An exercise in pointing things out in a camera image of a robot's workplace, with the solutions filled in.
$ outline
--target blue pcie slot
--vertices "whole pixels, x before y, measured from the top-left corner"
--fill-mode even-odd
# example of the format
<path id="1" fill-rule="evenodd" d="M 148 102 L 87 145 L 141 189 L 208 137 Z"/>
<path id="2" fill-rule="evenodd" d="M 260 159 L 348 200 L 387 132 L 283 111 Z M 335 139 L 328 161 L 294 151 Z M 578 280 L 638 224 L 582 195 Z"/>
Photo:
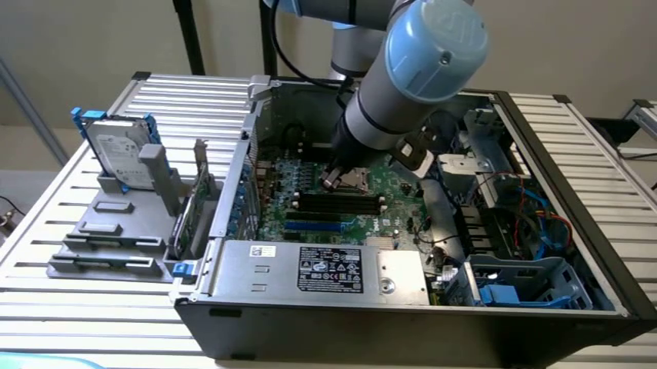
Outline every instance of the blue pcie slot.
<path id="1" fill-rule="evenodd" d="M 340 223 L 311 223 L 304 221 L 287 221 L 284 224 L 286 229 L 294 231 L 320 231 L 320 232 L 342 232 Z"/>

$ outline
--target power supply label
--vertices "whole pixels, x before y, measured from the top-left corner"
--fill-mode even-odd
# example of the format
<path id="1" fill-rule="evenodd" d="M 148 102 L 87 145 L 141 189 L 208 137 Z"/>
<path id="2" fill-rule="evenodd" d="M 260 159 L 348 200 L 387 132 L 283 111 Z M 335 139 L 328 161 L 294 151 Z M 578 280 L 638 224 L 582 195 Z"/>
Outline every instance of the power supply label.
<path id="1" fill-rule="evenodd" d="M 362 294 L 360 250 L 300 248 L 296 287 L 304 292 Z"/>

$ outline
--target aluminum platform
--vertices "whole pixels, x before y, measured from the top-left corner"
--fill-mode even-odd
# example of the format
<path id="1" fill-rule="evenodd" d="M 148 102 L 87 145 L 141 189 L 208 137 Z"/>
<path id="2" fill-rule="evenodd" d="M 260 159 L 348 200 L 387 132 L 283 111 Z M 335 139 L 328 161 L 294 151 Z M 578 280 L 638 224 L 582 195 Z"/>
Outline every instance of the aluminum platform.
<path id="1" fill-rule="evenodd" d="M 148 81 L 128 85 L 111 113 L 153 113 L 172 166 L 183 176 L 195 172 L 194 139 L 210 140 L 211 171 L 222 178 L 242 119 L 248 113 L 247 86 L 248 79 L 152 75 Z M 574 109 L 550 96 L 513 97 L 621 258 L 657 303 L 654 209 L 599 149 Z M 168 284 L 48 279 L 48 259 L 59 251 L 60 241 L 95 197 L 99 171 L 100 166 L 83 145 L 0 248 L 0 351 L 81 357 L 107 368 L 336 367 L 215 363 L 203 356 L 171 307 Z M 551 369 L 656 366 L 653 333 L 621 347 L 589 347 Z"/>

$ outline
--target black metal pole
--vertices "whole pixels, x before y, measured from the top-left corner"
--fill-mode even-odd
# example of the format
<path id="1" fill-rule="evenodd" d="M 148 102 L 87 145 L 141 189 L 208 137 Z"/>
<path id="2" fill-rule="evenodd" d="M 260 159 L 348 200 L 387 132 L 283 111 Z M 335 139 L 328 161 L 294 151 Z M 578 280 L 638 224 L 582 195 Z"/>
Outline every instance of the black metal pole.
<path id="1" fill-rule="evenodd" d="M 271 8 L 264 4 L 262 0 L 259 2 L 259 35 L 263 44 L 263 65 L 264 74 L 278 77 L 278 56 L 271 45 L 271 32 L 268 31 L 270 21 L 268 16 Z"/>
<path id="2" fill-rule="evenodd" d="M 184 48 L 187 49 L 188 66 L 192 75 L 206 75 L 203 66 L 202 46 L 198 42 L 196 22 L 194 21 L 192 0 L 174 0 L 174 9 L 180 21 Z"/>

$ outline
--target metal bracket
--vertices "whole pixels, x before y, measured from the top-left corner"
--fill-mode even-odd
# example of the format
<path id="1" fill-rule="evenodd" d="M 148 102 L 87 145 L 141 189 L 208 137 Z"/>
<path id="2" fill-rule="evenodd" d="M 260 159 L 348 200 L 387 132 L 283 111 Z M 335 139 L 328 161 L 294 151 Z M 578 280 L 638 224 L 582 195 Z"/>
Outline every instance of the metal bracket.
<path id="1" fill-rule="evenodd" d="M 443 154 L 438 156 L 442 170 L 454 175 L 478 175 L 491 173 L 487 160 L 467 158 L 458 154 Z"/>
<path id="2" fill-rule="evenodd" d="M 271 77 L 268 75 L 254 75 L 248 81 L 248 87 L 246 91 L 248 92 L 248 101 L 260 101 L 266 98 L 271 98 Z"/>

